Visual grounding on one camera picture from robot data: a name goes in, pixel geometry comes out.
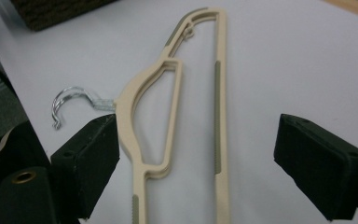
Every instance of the hanger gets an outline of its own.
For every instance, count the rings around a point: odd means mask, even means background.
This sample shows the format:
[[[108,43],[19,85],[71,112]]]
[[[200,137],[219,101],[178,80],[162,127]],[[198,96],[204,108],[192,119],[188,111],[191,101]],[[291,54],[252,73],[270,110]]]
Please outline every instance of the hanger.
[[[216,201],[216,223],[230,223],[229,189],[228,189],[228,163],[227,163],[227,113],[226,113],[226,12],[221,8],[200,8],[187,13],[178,23],[172,35],[165,44],[158,60],[149,68],[138,74],[125,87],[120,96],[113,102],[109,100],[94,100],[89,93],[78,87],[63,90],[53,102],[52,115],[55,128],[60,128],[60,119],[57,116],[60,106],[73,97],[85,96],[91,104],[103,102],[102,109],[116,110],[117,128],[120,143],[132,162],[133,196],[132,196],[132,223],[147,223],[147,202],[145,183],[148,178],[162,178],[171,170],[172,142],[174,137],[176,112],[179,102],[181,77],[183,71],[182,61],[174,54],[183,40],[194,35],[194,26],[203,21],[215,21],[216,35],[216,62],[215,75],[215,107],[214,107],[214,184]],[[168,124],[167,138],[163,161],[159,165],[144,163],[141,146],[133,130],[133,114],[143,93],[165,72],[173,71],[175,81],[173,88],[171,114]],[[80,91],[69,94],[58,100],[68,91]]]

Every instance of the white table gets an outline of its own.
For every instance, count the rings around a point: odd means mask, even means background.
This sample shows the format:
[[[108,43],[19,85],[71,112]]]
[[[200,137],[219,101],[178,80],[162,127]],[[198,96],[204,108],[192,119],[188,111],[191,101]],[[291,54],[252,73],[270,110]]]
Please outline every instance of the white table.
[[[91,119],[65,104],[55,131],[51,103],[68,86],[116,98],[159,56],[175,25],[199,7],[227,11],[227,127],[232,223],[328,223],[273,161],[281,113],[310,119],[358,147],[358,16],[323,1],[123,0],[42,32],[0,0],[0,61],[46,152]],[[213,223],[213,23],[179,49],[185,70],[172,172],[149,180],[149,223]],[[158,163],[173,78],[138,105],[145,160]],[[88,223],[131,223],[131,163],[123,151]],[[335,223],[358,223],[354,221]]]

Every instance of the silver hook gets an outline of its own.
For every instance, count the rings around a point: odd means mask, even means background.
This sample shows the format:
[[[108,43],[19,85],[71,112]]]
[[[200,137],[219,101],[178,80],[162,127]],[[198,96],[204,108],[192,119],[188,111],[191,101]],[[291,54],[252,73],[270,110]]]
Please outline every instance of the silver hook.
[[[64,97],[62,97],[61,100],[59,100],[60,96],[68,91],[75,91],[75,92],[69,93],[68,95],[65,95]],[[68,100],[77,98],[77,97],[86,98],[91,103],[92,107],[94,107],[94,109],[103,110],[103,111],[111,111],[111,112],[115,113],[113,100],[93,99],[92,96],[85,89],[83,89],[81,87],[77,87],[77,86],[68,87],[68,88],[65,88],[62,91],[60,91],[60,93],[58,93],[56,98],[54,98],[53,105],[51,108],[51,115],[54,119],[53,127],[56,130],[59,130],[62,125],[60,118],[57,116],[60,107]]]

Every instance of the dark basket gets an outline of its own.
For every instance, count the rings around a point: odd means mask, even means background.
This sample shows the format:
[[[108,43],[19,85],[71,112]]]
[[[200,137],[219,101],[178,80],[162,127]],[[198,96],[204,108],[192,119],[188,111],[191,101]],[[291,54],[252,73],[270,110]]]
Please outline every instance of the dark basket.
[[[116,0],[11,0],[25,24],[34,31],[67,21]]]

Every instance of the table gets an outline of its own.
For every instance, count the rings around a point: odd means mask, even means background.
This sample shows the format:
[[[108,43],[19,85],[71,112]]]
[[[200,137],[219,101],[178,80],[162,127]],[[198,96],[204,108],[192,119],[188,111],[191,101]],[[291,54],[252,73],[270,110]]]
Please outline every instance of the table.
[[[68,86],[116,98],[159,56],[179,20],[227,11],[227,134],[232,223],[328,223],[273,161],[281,113],[314,121],[358,147],[358,15],[323,1],[122,0],[31,32],[0,0],[0,61],[51,155],[105,114],[74,100],[55,131],[51,103]],[[184,77],[172,172],[149,180],[149,223],[213,223],[213,23],[179,48]],[[162,159],[173,76],[141,99],[135,129],[145,161]],[[131,163],[121,159],[87,223],[131,223]],[[358,211],[354,221],[358,223]]]

